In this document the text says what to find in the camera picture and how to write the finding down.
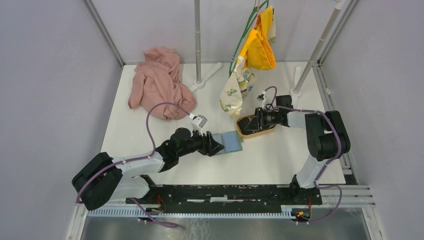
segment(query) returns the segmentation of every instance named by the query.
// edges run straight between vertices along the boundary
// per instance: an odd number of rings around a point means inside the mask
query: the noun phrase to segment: patterned cloth
[[[232,116],[240,116],[243,99],[257,81],[259,70],[276,67],[271,44],[276,41],[274,8],[269,6],[258,17],[257,26],[250,30],[240,50],[223,93],[219,98],[222,110]]]

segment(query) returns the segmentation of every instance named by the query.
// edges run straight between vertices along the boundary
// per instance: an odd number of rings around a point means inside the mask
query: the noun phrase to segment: yellow cloth
[[[272,22],[273,7],[269,6],[260,13],[256,28],[250,30],[240,50],[239,55],[245,59],[245,68],[269,70],[276,67],[276,59],[267,38]]]

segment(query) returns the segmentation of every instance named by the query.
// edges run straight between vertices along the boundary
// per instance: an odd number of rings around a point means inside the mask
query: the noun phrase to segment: white table surface
[[[205,73],[215,64],[202,64]],[[256,86],[244,100],[242,116],[250,115],[261,103],[256,99],[262,90],[268,86],[276,86],[278,95],[286,95],[292,87],[295,68],[306,65],[305,62],[279,62],[277,67],[269,71],[261,71]],[[112,111],[104,136],[102,152],[113,156],[131,156],[143,154],[152,150],[152,143],[146,130],[147,112],[143,107],[130,109],[128,98],[131,93],[132,80],[136,65],[123,67],[119,86],[114,99]],[[213,134],[236,130],[237,117],[226,114],[220,105],[220,94],[228,80],[229,63],[223,67],[207,83],[205,88],[198,90],[194,96],[197,106],[192,111],[195,115],[208,118],[204,128]],[[190,87],[196,77],[195,64],[181,64],[182,82]],[[298,100],[297,108],[324,110],[317,82],[312,70],[308,74]],[[181,120],[163,120],[156,117],[149,119],[150,131],[156,146],[175,132],[177,128],[191,128],[191,120],[185,117]],[[179,159],[174,168],[152,173],[149,176],[156,184],[168,185],[262,185],[289,184],[293,175],[304,165],[309,152],[306,132],[299,128],[277,126],[272,133],[245,139],[243,151],[233,152],[213,157],[192,153]],[[339,161],[334,161],[323,174],[321,184],[345,184],[342,167]]]

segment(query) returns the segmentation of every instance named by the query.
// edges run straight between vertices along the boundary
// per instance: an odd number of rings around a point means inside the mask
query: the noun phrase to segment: metal frame
[[[372,240],[382,240],[382,233],[379,229],[378,221],[375,216],[376,205],[371,194],[371,190],[366,185],[342,185],[340,186],[343,191],[343,198],[339,208],[362,208],[367,228]],[[321,190],[322,205],[313,205],[313,208],[332,208],[336,205],[339,198],[339,191],[337,189],[324,189]],[[145,208],[155,208],[157,205],[148,204],[143,205]],[[285,218],[288,219],[288,213],[292,209],[305,208],[306,205],[282,205],[281,215],[279,214],[163,214],[161,217],[174,217],[174,218]],[[103,215],[99,215],[100,211],[104,210]],[[66,234],[66,240],[79,240],[83,233],[83,228],[87,216],[98,215],[103,217],[126,217],[128,212],[134,210],[134,204],[126,204],[125,201],[111,201],[99,210],[88,211],[82,204],[77,204],[74,208],[72,220]]]
[[[326,41],[326,38],[327,38],[330,30],[332,29],[334,23],[336,22],[336,19],[339,16],[340,11],[341,11],[340,9],[334,8],[334,11],[332,12],[331,17],[328,20],[327,26],[325,26],[325,29],[322,32],[322,35],[319,38],[318,43],[316,44],[315,49],[313,50],[309,61],[307,61],[307,64],[306,64],[305,68],[303,69],[303,72],[302,72],[302,75],[299,78],[299,81],[297,82],[296,86],[293,86],[293,89],[291,90],[293,92],[293,94],[296,94],[296,95],[300,94],[301,87],[304,84],[306,77],[307,77],[307,75],[309,74],[309,71],[312,68],[312,65],[317,60],[318,53],[323,48],[323,44]]]
[[[352,13],[353,9],[357,5],[359,0],[351,0],[348,4],[348,7],[346,11],[344,12],[340,22],[337,24],[337,27],[333,34],[331,35],[328,44],[325,46],[324,51],[322,52],[321,56],[319,56],[318,63],[322,63],[325,61],[329,51],[331,50],[335,40],[337,39],[340,31],[343,29],[347,19],[349,18],[350,14]],[[121,73],[122,73],[122,67],[125,65],[125,62],[123,61],[118,49],[116,48],[111,36],[109,35],[102,19],[100,18],[92,0],[83,0],[84,4],[86,5],[88,11],[90,12],[91,16],[94,19],[95,24],[99,28],[104,40],[109,45],[110,50],[115,56],[116,61],[121,66]],[[335,105],[333,103],[333,100],[330,95],[330,91],[328,90],[327,83],[324,78],[324,74],[321,68],[321,65],[318,63],[313,63],[312,69],[315,76],[315,79],[318,83],[318,89],[320,91],[322,102],[324,103],[324,108],[326,111],[329,110],[335,110]],[[353,175],[355,176],[355,166],[354,161],[352,161],[352,156],[350,153],[345,154],[341,159],[340,163],[343,169],[343,173],[345,175]],[[362,208],[363,214],[365,216],[366,225],[370,234],[370,237],[372,240],[382,240],[384,239],[382,232],[379,228],[379,221],[378,221],[378,213],[376,209],[376,205],[372,196],[372,193],[370,191],[370,188],[366,185],[341,185],[340,186],[343,191],[343,198],[342,202],[340,204],[340,208]],[[322,198],[322,205],[313,205],[313,208],[331,208],[336,205],[336,202],[339,198],[339,191],[337,189],[324,189],[321,190],[321,198]],[[116,201],[116,202],[108,202],[105,205],[105,208],[109,209],[122,209],[123,207],[131,207],[133,208],[133,204],[126,204],[125,201]],[[143,207],[157,207],[156,205],[149,205],[144,204]],[[304,208],[306,206],[303,205],[282,205],[281,210],[282,212],[291,210],[291,208]],[[74,211],[72,214],[71,222],[68,227],[68,231],[66,233],[65,239],[66,240],[79,240],[83,233],[83,228],[85,225],[86,218],[88,216],[89,211],[86,209],[86,207],[83,204],[76,204],[74,207]],[[198,218],[200,215],[189,215],[185,216],[189,218]]]
[[[99,13],[97,12],[97,9],[94,6],[94,3],[92,2],[92,0],[82,0],[82,1],[84,2],[85,7],[87,8],[88,12],[90,13],[91,17],[93,18],[94,23],[96,24],[101,35],[103,36],[103,39],[106,41],[107,45],[109,46],[110,50],[112,51],[116,62],[122,68],[125,65],[125,62],[122,59],[122,56],[117,49],[117,46],[115,45],[114,41],[112,40],[111,35],[109,34],[108,30],[106,29],[105,24],[102,21],[102,18],[100,17]]]
[[[357,6],[357,4],[358,4],[359,1],[360,0],[350,0],[349,4],[347,5],[346,11],[342,15],[340,21],[337,24],[337,27],[335,28],[334,32],[332,33],[332,35],[331,35],[331,37],[330,37],[327,45],[324,48],[324,51],[322,52],[322,54],[321,54],[321,56],[319,58],[319,62],[321,64],[326,60],[326,58],[327,58],[327,56],[328,56],[331,48],[333,47],[334,42],[336,41],[337,37],[340,34],[340,31],[345,26],[346,21],[351,16],[351,13],[354,11],[354,9]]]

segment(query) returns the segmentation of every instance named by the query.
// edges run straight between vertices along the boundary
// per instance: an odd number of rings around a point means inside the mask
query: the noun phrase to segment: purple cable
[[[270,89],[275,89],[274,98],[272,99],[272,102],[271,102],[271,106],[272,106],[274,101],[276,100],[276,97],[277,97],[277,87],[276,86],[269,86],[264,91],[266,92]]]
[[[157,108],[157,107],[159,107],[159,106],[161,106],[161,105],[165,105],[165,104],[168,104],[168,105],[173,105],[173,106],[175,106],[175,107],[177,107],[177,108],[179,108],[179,109],[181,109],[184,113],[186,113],[187,115],[190,115],[190,113],[188,112],[188,111],[186,111],[184,108],[182,108],[181,106],[179,106],[179,105],[177,105],[177,104],[175,104],[175,103],[172,103],[172,102],[161,102],[161,103],[158,103],[158,104],[156,104],[155,106],[153,106],[149,111],[148,111],[148,113],[147,113],[147,117],[146,117],[146,128],[147,128],[147,133],[148,133],[148,136],[150,137],[150,140],[151,140],[151,143],[153,144],[153,151],[151,151],[151,153],[149,154],[149,155],[147,155],[147,156],[140,156],[140,157],[134,157],[134,158],[130,158],[130,159],[126,159],[126,160],[121,160],[121,161],[117,161],[117,162],[114,162],[114,163],[112,163],[112,164],[110,164],[110,165],[107,165],[107,166],[105,166],[104,168],[102,168],[100,171],[98,171],[96,174],[94,174],[82,187],[81,187],[81,189],[79,190],[79,192],[78,192],[78,195],[76,196],[76,203],[78,203],[78,204],[82,204],[83,202],[80,200],[80,198],[81,198],[81,195],[83,194],[83,192],[84,192],[84,190],[86,190],[86,188],[87,188],[87,186],[90,184],[90,183],[92,183],[93,181],[94,181],[94,179],[96,179],[100,174],[102,174],[102,173],[104,173],[106,170],[108,170],[108,169],[110,169],[110,168],[112,168],[112,167],[115,167],[116,165],[119,165],[119,164],[124,164],[124,161],[125,162],[132,162],[132,161],[137,161],[137,160],[143,160],[143,159],[147,159],[148,157],[151,157],[151,156],[153,156],[154,154],[155,154],[155,152],[156,152],[156,145],[155,145],[155,140],[153,139],[153,136],[152,136],[152,134],[150,133],[150,129],[149,129],[149,117],[150,117],[150,114],[153,112],[153,110],[155,109],[155,108]]]
[[[143,213],[155,224],[160,225],[160,226],[165,227],[165,228],[169,228],[169,229],[176,229],[180,226],[180,225],[173,223],[173,222],[156,220],[146,210],[144,210],[144,208],[140,205],[140,203],[137,201],[136,198],[130,197],[129,199],[131,199],[135,204],[137,204],[137,206],[143,211]]]
[[[337,204],[335,205],[334,209],[325,217],[322,217],[320,219],[316,219],[316,220],[313,220],[313,221],[298,222],[298,223],[300,223],[300,224],[311,224],[311,223],[317,223],[317,222],[321,222],[323,220],[326,220],[327,218],[331,217],[336,212],[336,210],[339,208],[340,203],[342,202],[342,197],[343,197],[342,188],[339,185],[318,186],[317,181],[321,178],[324,171],[327,169],[327,166],[329,164],[331,164],[334,160],[336,160],[340,157],[340,155],[342,153],[342,143],[340,141],[340,137],[337,134],[337,131],[336,131],[335,127],[333,126],[333,124],[331,123],[330,119],[322,111],[294,109],[294,108],[290,108],[290,107],[286,107],[286,106],[276,106],[272,110],[274,110],[274,109],[286,109],[286,110],[295,111],[295,112],[318,113],[325,119],[325,121],[330,126],[332,133],[334,134],[335,140],[337,142],[337,153],[334,155],[334,157],[330,158],[329,160],[327,160],[325,162],[325,165],[322,167],[321,171],[319,171],[318,175],[316,175],[316,178],[313,181],[313,184],[315,185],[315,187],[317,189],[321,189],[321,190],[330,189],[330,188],[338,188],[338,191],[340,192],[340,196],[338,197]]]

